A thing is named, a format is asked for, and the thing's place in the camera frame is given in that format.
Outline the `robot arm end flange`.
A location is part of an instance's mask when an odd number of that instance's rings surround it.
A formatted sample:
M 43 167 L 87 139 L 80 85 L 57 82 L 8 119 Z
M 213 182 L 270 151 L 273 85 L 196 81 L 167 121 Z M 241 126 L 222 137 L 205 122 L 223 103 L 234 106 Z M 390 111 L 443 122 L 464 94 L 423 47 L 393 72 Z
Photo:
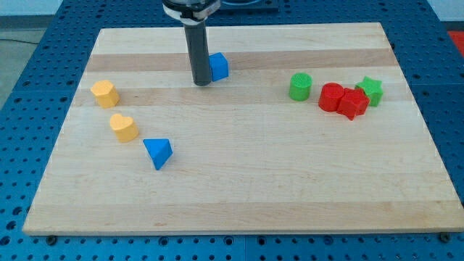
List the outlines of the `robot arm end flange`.
M 221 0 L 162 0 L 167 16 L 184 25 L 198 25 L 218 11 Z

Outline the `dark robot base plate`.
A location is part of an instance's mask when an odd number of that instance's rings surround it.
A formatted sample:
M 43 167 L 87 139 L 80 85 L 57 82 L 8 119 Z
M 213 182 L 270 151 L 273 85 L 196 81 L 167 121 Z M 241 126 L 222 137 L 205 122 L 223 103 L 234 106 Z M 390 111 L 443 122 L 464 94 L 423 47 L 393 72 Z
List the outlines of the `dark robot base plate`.
M 275 11 L 279 0 L 221 0 L 220 11 Z

